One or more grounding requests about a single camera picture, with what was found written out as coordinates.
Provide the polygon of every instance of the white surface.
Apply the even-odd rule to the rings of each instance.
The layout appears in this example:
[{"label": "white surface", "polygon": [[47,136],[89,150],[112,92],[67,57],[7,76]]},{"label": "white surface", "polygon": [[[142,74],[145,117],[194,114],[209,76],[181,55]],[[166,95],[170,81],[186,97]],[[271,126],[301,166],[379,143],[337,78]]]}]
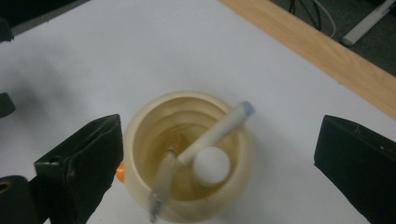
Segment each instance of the white surface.
[{"label": "white surface", "polygon": [[194,172],[204,184],[218,184],[230,173],[230,159],[218,147],[206,147],[198,152],[193,162]]},{"label": "white surface", "polygon": [[[396,121],[217,1],[96,0],[0,44],[0,176],[33,162],[87,122],[119,113],[125,128],[169,91],[249,100],[256,156],[246,193],[205,223],[367,223],[314,166],[325,114],[396,140]],[[89,223],[149,223],[117,180]]]}]

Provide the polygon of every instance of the black cable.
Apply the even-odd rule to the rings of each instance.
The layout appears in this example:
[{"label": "black cable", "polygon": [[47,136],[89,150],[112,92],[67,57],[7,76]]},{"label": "black cable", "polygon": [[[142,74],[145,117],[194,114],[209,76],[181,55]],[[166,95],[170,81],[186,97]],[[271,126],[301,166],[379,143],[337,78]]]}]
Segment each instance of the black cable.
[{"label": "black cable", "polygon": [[320,17],[319,7],[318,7],[318,4],[317,4],[315,1],[313,1],[312,4],[314,5],[314,9],[315,9],[315,11],[316,11],[316,13],[317,13],[317,18],[318,18],[318,30],[321,31],[321,28],[322,28],[322,27],[321,27],[321,17]]},{"label": "black cable", "polygon": [[298,1],[300,2],[301,6],[303,7],[306,14],[308,15],[309,19],[312,21],[315,28],[318,30],[319,27],[318,27],[317,23],[315,22],[314,18],[312,17],[311,13],[309,12],[308,8],[306,7],[306,5],[303,3],[302,0],[298,0]]},{"label": "black cable", "polygon": [[289,13],[291,13],[293,15],[296,13],[296,1],[295,0],[290,1]]}]

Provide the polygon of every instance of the white cable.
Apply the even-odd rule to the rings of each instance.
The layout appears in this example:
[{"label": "white cable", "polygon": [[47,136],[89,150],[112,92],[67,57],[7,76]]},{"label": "white cable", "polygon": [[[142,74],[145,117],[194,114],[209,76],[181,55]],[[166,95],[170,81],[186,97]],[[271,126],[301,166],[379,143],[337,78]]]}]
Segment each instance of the white cable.
[{"label": "white cable", "polygon": [[337,27],[335,25],[334,20],[332,19],[332,15],[330,15],[329,11],[318,0],[312,0],[312,1],[315,2],[318,5],[318,7],[320,7],[320,9],[324,12],[324,14],[327,16],[330,23],[332,24],[332,34],[330,35],[330,37],[333,37],[335,35],[335,32],[337,31]]}]

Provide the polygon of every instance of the black object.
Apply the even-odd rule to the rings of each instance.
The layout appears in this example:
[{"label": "black object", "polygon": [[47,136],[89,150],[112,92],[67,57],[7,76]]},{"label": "black object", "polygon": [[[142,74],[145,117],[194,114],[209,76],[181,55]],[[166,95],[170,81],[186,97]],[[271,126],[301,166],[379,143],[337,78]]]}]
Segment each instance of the black object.
[{"label": "black object", "polygon": [[396,223],[396,143],[358,123],[325,116],[315,165],[371,223]]},{"label": "black object", "polygon": [[38,224],[29,183],[22,176],[0,178],[0,223]]},{"label": "black object", "polygon": [[8,94],[0,93],[0,118],[10,115],[15,111],[15,105],[12,103]]},{"label": "black object", "polygon": [[89,0],[0,0],[0,42],[47,22]]},{"label": "black object", "polygon": [[[0,185],[2,206],[12,201],[25,204],[27,211],[35,210],[34,216],[7,222],[5,220],[19,220],[17,218],[26,211],[0,209],[0,223],[43,223],[48,217],[52,224],[86,223],[111,187],[122,155],[120,116],[90,122],[35,162],[37,176],[29,183],[30,191],[26,186],[14,189],[17,185],[7,185],[6,190],[1,191]],[[12,182],[13,178],[15,176],[5,177],[2,181]],[[29,195],[33,206],[25,203]]]}]

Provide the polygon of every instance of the cable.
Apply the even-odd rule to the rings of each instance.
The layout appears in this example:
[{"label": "cable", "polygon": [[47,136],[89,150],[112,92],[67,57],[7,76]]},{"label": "cable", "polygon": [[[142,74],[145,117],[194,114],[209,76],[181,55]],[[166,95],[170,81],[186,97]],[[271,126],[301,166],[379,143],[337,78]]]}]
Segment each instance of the cable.
[{"label": "cable", "polygon": [[315,28],[317,30],[319,30],[319,26],[317,25],[317,23],[315,22],[314,18],[312,17],[311,13],[309,12],[308,8],[306,7],[306,5],[304,4],[304,2],[302,0],[298,0],[298,2],[301,4],[301,6],[303,7],[304,11],[306,12],[306,15],[308,15],[309,20],[312,21],[313,25],[315,26]]},{"label": "cable", "polygon": [[319,8],[318,8],[318,5],[315,2],[312,2],[312,4],[314,5],[315,12],[317,13],[318,30],[321,31],[321,16],[320,16]]},{"label": "cable", "polygon": [[290,1],[289,13],[291,13],[293,15],[296,13],[296,1],[295,0]]},{"label": "cable", "polygon": [[329,11],[318,1],[318,0],[312,0],[326,15],[326,17],[329,19],[330,23],[332,24],[332,34],[330,37],[333,37],[335,33],[337,32],[337,27],[335,25],[334,20],[332,19],[332,15],[330,15]]}]

